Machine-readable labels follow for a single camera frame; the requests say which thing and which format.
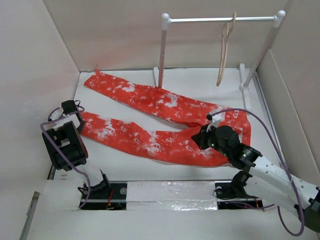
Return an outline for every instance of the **white metal bar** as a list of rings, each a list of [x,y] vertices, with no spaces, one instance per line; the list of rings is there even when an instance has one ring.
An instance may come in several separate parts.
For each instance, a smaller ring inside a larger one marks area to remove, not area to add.
[[[251,68],[251,71],[250,71],[248,77],[246,78],[245,82],[243,82],[240,85],[240,90],[249,88],[249,83],[250,83],[252,77],[254,76],[254,74],[255,74],[262,58],[264,57],[266,51],[269,49],[270,43],[274,39],[274,35],[276,33],[276,30],[279,27],[279,25],[280,25],[282,19],[285,17],[285,15],[286,15],[286,12],[283,10],[278,11],[278,13],[276,14],[274,24],[273,24],[272,28],[270,29],[268,35],[265,38],[265,41],[261,47],[260,52],[258,53],[258,56],[253,64],[253,67]]]
[[[162,82],[164,79],[166,38],[167,38],[167,30],[162,30],[160,61],[159,61],[159,77],[158,77],[158,87],[159,88],[162,88]]]
[[[276,16],[247,16],[236,17],[236,22],[273,22]],[[233,17],[211,17],[211,18],[170,18],[169,24],[186,24],[186,23],[228,23],[232,22]]]
[[[295,217],[298,217],[298,212],[294,208],[297,204],[296,199],[288,197],[284,192],[279,191],[271,184],[256,176],[249,177],[245,183],[246,185],[243,188],[246,194],[257,196],[263,200],[264,204],[266,204],[265,201],[275,204],[276,206],[287,210]]]
[[[240,75],[240,85],[247,79],[247,73],[245,69],[245,64],[240,63],[239,65],[239,75]],[[249,96],[249,89],[242,90],[242,99],[244,109],[251,111],[251,101]]]
[[[315,199],[318,194],[316,185],[305,182],[293,175],[291,175],[292,180],[289,180],[285,170],[274,165],[265,156],[257,158],[257,160],[254,161],[254,164],[255,166],[251,167],[249,170],[250,175],[267,182],[275,189],[286,194],[293,200],[297,199],[294,188],[291,185],[291,182],[294,182],[300,196],[303,209],[306,209],[308,206],[310,206],[309,199]],[[257,197],[262,199],[266,198],[266,196],[263,195],[258,195]]]

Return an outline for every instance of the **pants leg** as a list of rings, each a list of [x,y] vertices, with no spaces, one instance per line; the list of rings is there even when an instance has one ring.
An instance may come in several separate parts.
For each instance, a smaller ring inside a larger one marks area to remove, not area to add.
[[[123,78],[96,71],[84,85],[118,102],[124,103],[144,113],[158,116],[170,122],[185,124],[188,127],[208,123],[206,115],[213,110],[228,107],[178,95],[156,86],[131,83]],[[251,126],[244,112],[230,111],[222,114],[220,126],[231,126],[242,142],[250,144]]]
[[[82,116],[86,121],[81,133],[83,136],[128,154],[201,167],[217,167],[228,163],[221,153],[212,148],[199,150],[191,140],[191,136],[200,131],[200,126],[180,132],[146,131],[134,122],[104,118],[90,112],[84,112]]]

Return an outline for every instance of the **screw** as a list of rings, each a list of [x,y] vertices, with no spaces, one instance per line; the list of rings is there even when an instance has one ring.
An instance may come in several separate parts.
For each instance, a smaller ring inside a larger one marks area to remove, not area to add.
[[[216,191],[217,194],[222,194],[222,187],[217,186],[217,187],[215,188],[215,191]]]
[[[120,189],[120,194],[125,195],[127,193],[127,189],[125,187]]]

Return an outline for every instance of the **white platform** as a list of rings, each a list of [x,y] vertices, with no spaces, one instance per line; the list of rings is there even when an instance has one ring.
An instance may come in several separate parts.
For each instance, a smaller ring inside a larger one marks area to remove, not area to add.
[[[105,71],[110,75],[124,78],[136,84],[155,85],[152,70]],[[109,118],[133,121],[146,130],[180,131],[186,126],[167,122],[116,102],[94,90],[84,87],[84,82],[94,73],[82,72],[75,93],[75,100],[81,100],[85,110]],[[164,71],[163,88],[189,98],[243,108],[242,93],[239,90],[240,76],[237,68],[227,68],[222,83],[216,86],[217,68],[177,68]],[[260,102],[256,87],[251,83],[250,97],[252,111],[267,123],[263,102]],[[252,116],[248,117],[252,134],[251,145],[267,156],[275,164],[278,157],[263,127]],[[83,137],[89,153],[90,163],[101,168],[111,181],[149,180],[221,180],[232,179],[238,172],[229,166],[196,167],[165,163],[130,155],[91,139]],[[74,171],[56,171],[54,179],[74,179]]]
[[[153,72],[109,71],[117,77],[133,83],[154,86]],[[167,69],[163,87],[167,90],[197,100],[243,108],[239,90],[239,72],[228,68],[219,87],[215,86],[218,69],[189,68]],[[130,120],[147,130],[179,131],[183,125],[166,122],[160,118],[141,113],[118,103],[102,94],[84,87],[92,73],[83,72],[75,94],[75,100],[87,111],[106,117]],[[252,111],[271,129],[267,111],[260,92],[251,83]],[[265,130],[253,117],[251,123],[251,145],[267,158],[278,164],[278,157]],[[229,166],[213,168],[166,164],[147,158],[129,155],[83,137],[90,162],[101,168],[111,181],[149,180],[221,180],[232,179],[238,172]],[[49,180],[39,203],[29,231],[28,240],[50,239],[121,239],[121,240],[317,240],[317,235],[305,229],[295,238],[281,226],[275,208],[260,210],[147,210],[135,208],[124,211],[79,210],[80,193],[77,187],[83,183],[74,171],[56,171],[54,180]],[[283,217],[288,227],[297,232],[300,222],[286,211]]]
[[[318,240],[305,229],[293,237],[275,209],[261,210],[79,210],[81,179],[49,180],[40,196],[27,240]],[[282,216],[292,231],[300,222]]]

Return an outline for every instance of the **robotic arm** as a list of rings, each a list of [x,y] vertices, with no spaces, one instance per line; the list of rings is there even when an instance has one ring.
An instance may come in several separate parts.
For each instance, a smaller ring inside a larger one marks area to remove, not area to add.
[[[302,222],[299,211],[300,202],[303,208],[304,225],[319,233],[319,188],[293,175],[290,180],[282,168],[274,165],[253,147],[241,143],[237,132],[230,126],[215,127],[213,116],[209,114],[207,118],[212,123],[202,126],[200,132],[192,136],[192,140],[202,150],[213,148],[220,152],[228,158],[233,167],[240,170],[231,182],[232,190],[239,196],[245,193],[274,203],[298,217]]]

